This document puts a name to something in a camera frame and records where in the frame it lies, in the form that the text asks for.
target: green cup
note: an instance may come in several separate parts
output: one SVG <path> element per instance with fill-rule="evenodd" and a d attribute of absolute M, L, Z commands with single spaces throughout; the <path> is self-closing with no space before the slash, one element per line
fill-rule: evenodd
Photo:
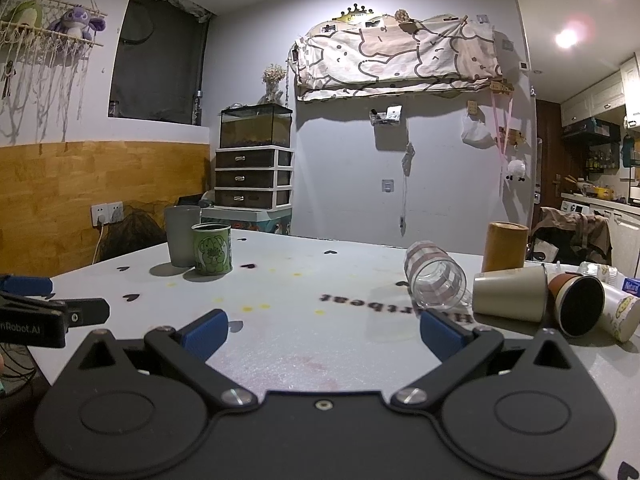
<path fill-rule="evenodd" d="M 196 224 L 193 252 L 196 272 L 205 276 L 226 274 L 231 266 L 231 227 L 224 224 Z"/>

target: wall socket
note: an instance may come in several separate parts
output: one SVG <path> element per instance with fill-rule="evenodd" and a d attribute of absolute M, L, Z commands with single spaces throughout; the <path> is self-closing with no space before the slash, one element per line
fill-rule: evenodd
<path fill-rule="evenodd" d="M 122 202 L 111 202 L 110 204 L 96 204 L 91 206 L 91 224 L 98 227 L 98 218 L 103 216 L 102 225 L 113 224 L 114 222 L 122 222 L 124 220 L 124 212 Z"/>

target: dried flower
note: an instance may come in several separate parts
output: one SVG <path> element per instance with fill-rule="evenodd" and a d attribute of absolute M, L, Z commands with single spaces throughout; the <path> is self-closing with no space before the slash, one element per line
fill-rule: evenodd
<path fill-rule="evenodd" d="M 271 63 L 267 68 L 264 69 L 264 74 L 262 74 L 262 81 L 264 83 L 278 83 L 284 79 L 285 75 L 286 72 L 283 67 Z"/>
<path fill-rule="evenodd" d="M 409 18 L 409 13 L 404 9 L 396 10 L 394 18 L 396 19 L 396 22 L 399 23 L 406 23 L 411 20 L 411 18 Z"/>

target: green plush toy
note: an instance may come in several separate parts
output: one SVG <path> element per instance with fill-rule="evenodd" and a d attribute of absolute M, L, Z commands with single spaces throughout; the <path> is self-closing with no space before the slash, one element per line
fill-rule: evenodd
<path fill-rule="evenodd" d="M 30 27 L 42 27 L 42 7 L 36 0 L 23 2 L 6 12 L 2 21 L 29 25 Z"/>

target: recessed light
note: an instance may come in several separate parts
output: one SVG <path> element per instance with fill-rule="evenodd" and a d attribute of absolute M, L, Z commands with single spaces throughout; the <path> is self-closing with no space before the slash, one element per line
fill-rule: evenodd
<path fill-rule="evenodd" d="M 578 43 L 578 35 L 574 30 L 566 28 L 556 36 L 556 43 L 561 48 L 571 48 Z"/>

